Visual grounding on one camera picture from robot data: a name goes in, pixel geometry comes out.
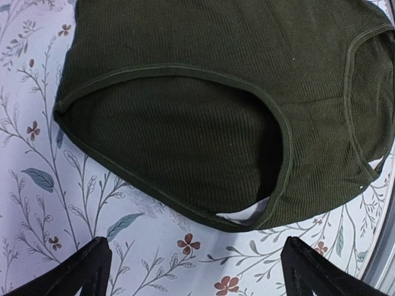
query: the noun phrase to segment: teal leaf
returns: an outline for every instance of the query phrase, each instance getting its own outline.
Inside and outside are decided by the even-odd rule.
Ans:
[[[367,250],[364,252],[359,252],[357,255],[357,262],[364,262],[367,253],[368,253]]]
[[[135,219],[137,219],[137,217],[139,217],[141,215],[143,215],[143,213],[130,214],[130,215],[123,216],[115,224],[113,224],[112,226],[110,226],[108,228],[107,240],[109,242],[112,241],[121,230],[129,227],[135,221]]]
[[[63,131],[61,129],[59,129],[59,131],[57,132],[57,135],[56,135],[56,147],[58,149],[60,149],[62,147],[63,135],[64,135]]]
[[[341,251],[343,250],[343,246],[344,246],[343,226],[341,226],[338,235],[338,242],[336,244],[336,253],[339,255],[339,257],[341,257]]]
[[[11,8],[11,4],[4,4],[0,6],[0,12],[10,11],[10,8]]]
[[[23,170],[21,172],[28,174],[33,182],[45,191],[50,193],[54,192],[54,179],[50,174],[37,168],[28,168],[27,170]]]
[[[236,248],[232,247],[231,245],[229,245],[228,247],[226,247],[226,250],[229,251],[229,252],[240,253],[239,251],[237,251]]]
[[[256,244],[255,244],[255,242],[254,242],[253,240],[251,240],[251,241],[249,242],[249,247],[251,248],[251,250],[252,250],[255,254],[260,255],[260,253],[259,253],[258,250],[257,250],[257,246],[256,246]]]

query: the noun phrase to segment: ribbed fabric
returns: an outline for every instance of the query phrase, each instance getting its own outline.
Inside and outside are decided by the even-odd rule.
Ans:
[[[189,218],[271,228],[338,207],[380,175],[368,162],[394,138],[394,31],[373,4],[89,0],[76,18],[55,120]],[[268,195],[249,226],[215,216]]]

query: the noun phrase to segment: white surface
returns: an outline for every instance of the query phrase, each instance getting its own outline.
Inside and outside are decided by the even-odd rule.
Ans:
[[[386,9],[385,2],[380,7]],[[97,235],[109,236],[114,253],[110,296],[221,295],[215,284],[227,276],[239,279],[239,292],[228,295],[284,295],[280,252],[288,236],[301,237],[343,270],[361,274],[388,206],[392,155],[363,195],[307,221],[242,234],[193,223],[59,137],[51,109],[72,42],[73,14],[67,0],[0,0],[0,54],[6,53],[0,56],[0,88],[7,101],[5,109],[0,106],[3,293],[52,269]],[[32,141],[27,132],[34,121]],[[185,254],[178,241],[188,233],[200,244]]]

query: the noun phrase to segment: flower print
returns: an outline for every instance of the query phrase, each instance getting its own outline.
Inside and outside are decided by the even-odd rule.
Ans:
[[[184,238],[185,241],[179,240],[177,242],[177,246],[179,246],[180,248],[184,248],[184,255],[189,255],[191,253],[191,248],[195,250],[200,249],[200,242],[192,242],[192,238],[193,235],[191,233],[188,233]]]
[[[30,140],[34,141],[36,136],[40,134],[40,129],[37,128],[37,121],[33,121],[33,127],[27,127],[27,133],[30,134]]]
[[[322,219],[314,219],[313,223],[321,225],[322,224]]]
[[[69,34],[69,29],[71,29],[72,28],[72,26],[71,25],[62,25],[62,31],[59,31],[58,32],[58,36],[62,36],[62,34],[64,35],[64,36],[67,36],[68,34]]]
[[[54,239],[49,238],[48,242],[52,245],[52,249],[54,249],[54,251],[62,247],[62,245],[59,243],[59,239],[57,238],[57,236],[55,236]]]
[[[319,242],[318,246],[314,248],[314,250],[319,253],[321,256],[323,256],[324,253],[328,251],[328,247],[324,247],[323,242]]]
[[[230,278],[230,276],[224,276],[221,282],[218,282],[214,285],[216,289],[220,290],[216,293],[216,296],[224,296],[228,292],[238,292],[238,283],[239,279],[237,277]]]

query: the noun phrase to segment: black object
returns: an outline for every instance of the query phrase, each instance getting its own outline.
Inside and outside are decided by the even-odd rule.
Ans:
[[[298,237],[288,237],[281,253],[287,296],[386,296],[345,273]]]
[[[63,263],[5,296],[106,296],[112,252],[95,237]]]

